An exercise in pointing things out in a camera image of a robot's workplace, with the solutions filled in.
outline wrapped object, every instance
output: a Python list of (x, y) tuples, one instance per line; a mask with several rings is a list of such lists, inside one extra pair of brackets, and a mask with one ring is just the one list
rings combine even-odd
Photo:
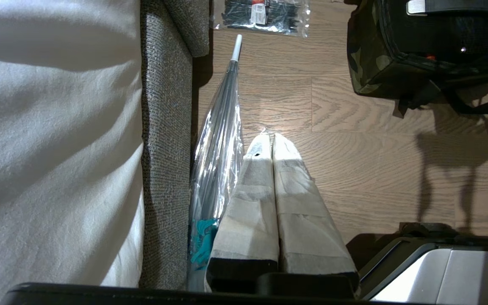
[(197, 142), (191, 173), (188, 290), (204, 291), (212, 243), (242, 165), (238, 103), (238, 35), (227, 67)]
[(213, 0), (213, 29), (250, 29), (308, 37), (309, 0)]

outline gray upholstered sofa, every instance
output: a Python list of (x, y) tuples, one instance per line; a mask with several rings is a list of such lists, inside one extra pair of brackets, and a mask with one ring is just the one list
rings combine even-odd
[(143, 0), (144, 288), (186, 281), (192, 57), (207, 55), (208, 0)]

